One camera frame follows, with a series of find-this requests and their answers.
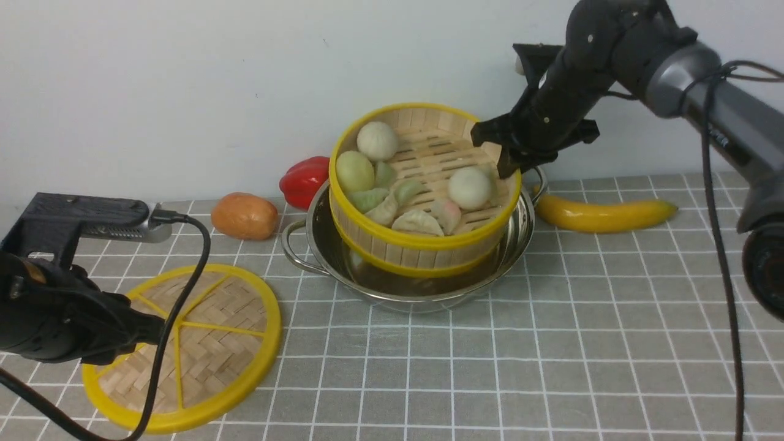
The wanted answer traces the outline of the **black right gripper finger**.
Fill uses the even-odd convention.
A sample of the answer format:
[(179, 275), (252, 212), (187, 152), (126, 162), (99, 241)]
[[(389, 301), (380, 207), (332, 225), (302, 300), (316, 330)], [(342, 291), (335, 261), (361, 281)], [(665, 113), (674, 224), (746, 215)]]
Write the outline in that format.
[(540, 164), (540, 154), (520, 145), (501, 145), (497, 171), (499, 178), (507, 179), (515, 172), (527, 173)]

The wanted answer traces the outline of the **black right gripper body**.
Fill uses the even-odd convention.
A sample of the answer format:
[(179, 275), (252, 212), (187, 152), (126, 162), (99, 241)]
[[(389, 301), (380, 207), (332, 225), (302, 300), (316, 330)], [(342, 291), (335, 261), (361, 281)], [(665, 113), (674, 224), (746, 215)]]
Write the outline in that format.
[(574, 65), (560, 45), (515, 43), (513, 50), (526, 89), (512, 110), (474, 125), (474, 147), (524, 146), (540, 154), (540, 167), (554, 162), (567, 147), (592, 143), (599, 136), (598, 126), (586, 115), (600, 100), (600, 72)]

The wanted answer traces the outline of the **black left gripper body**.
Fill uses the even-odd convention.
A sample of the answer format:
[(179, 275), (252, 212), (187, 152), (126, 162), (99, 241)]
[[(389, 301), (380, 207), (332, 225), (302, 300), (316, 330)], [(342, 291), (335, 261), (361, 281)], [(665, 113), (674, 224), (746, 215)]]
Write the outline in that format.
[(42, 363), (106, 366), (138, 344), (157, 344), (164, 319), (101, 291), (86, 271), (2, 253), (2, 351)]

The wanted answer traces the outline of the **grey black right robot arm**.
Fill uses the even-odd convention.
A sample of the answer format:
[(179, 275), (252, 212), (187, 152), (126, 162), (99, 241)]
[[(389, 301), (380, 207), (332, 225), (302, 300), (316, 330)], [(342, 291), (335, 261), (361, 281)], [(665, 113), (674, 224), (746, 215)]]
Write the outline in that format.
[(506, 114), (476, 123), (472, 143), (501, 147), (499, 176), (554, 162), (599, 135), (586, 115), (620, 84), (659, 118), (684, 118), (748, 183), (737, 232), (754, 298), (782, 319), (782, 113), (728, 83), (743, 61), (722, 62), (675, 22), (665, 1), (579, 1), (565, 45), (513, 46), (527, 79)]

